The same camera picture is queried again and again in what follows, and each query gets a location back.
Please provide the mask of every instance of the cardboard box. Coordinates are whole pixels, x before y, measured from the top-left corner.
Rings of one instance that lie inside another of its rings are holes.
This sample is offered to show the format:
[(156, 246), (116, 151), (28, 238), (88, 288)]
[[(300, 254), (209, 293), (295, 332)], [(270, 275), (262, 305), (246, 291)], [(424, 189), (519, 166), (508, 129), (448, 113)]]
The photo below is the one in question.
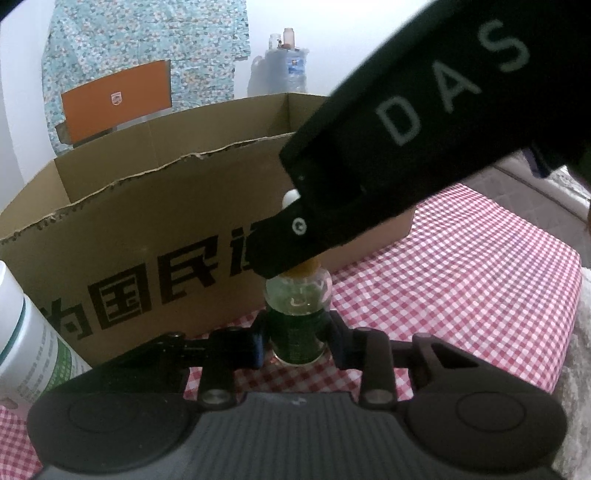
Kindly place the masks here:
[(110, 128), (172, 107), (170, 61), (159, 60), (101, 77), (61, 94), (62, 143), (77, 144)]
[[(204, 106), (58, 157), (0, 215), (0, 258), (91, 365), (251, 312), (264, 281), (245, 264), (245, 235), (280, 208), (291, 182), (278, 153), (322, 101)], [(334, 271), (406, 236), (413, 213), (327, 252), (324, 264)]]

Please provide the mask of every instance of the black robotic gripper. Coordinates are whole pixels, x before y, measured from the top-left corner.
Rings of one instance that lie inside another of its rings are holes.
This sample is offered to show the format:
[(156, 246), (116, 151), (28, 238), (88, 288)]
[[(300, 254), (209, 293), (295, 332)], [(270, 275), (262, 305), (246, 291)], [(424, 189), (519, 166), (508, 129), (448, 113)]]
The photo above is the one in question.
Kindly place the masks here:
[[(430, 335), (323, 332), (349, 392), (236, 395), (233, 372), (263, 364), (265, 313), (207, 339), (160, 336), (44, 394), (28, 417), (38, 480), (560, 479), (566, 434), (546, 392)], [(183, 392), (203, 367), (197, 400)], [(414, 396), (398, 401), (394, 368)]]

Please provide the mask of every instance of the gray textured handle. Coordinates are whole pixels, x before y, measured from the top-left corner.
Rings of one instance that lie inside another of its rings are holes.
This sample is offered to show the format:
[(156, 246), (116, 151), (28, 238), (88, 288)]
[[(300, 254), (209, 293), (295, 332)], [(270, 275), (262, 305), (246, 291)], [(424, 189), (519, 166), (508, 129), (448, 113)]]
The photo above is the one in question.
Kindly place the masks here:
[(396, 418), (358, 407), (348, 393), (250, 393), (204, 414), (186, 441), (152, 465), (119, 475), (49, 467), (38, 480), (216, 479), (559, 480), (548, 468), (519, 475), (462, 472), (411, 442)]

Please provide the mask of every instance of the orange box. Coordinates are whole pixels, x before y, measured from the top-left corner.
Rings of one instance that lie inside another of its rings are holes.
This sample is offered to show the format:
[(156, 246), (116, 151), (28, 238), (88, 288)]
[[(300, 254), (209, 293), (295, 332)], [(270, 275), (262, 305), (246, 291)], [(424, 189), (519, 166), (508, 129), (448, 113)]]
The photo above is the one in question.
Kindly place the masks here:
[(73, 143), (172, 106), (170, 61), (146, 63), (61, 94)]

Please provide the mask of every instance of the blue floral curtain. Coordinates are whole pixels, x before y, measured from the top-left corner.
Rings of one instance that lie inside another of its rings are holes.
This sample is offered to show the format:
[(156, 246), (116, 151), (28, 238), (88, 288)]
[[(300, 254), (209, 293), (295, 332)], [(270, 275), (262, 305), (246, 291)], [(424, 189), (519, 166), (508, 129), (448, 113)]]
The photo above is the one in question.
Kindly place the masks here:
[(61, 94), (105, 75), (171, 60), (173, 109), (234, 97), (234, 62), (250, 55), (246, 0), (56, 0), (43, 54), (54, 150)]

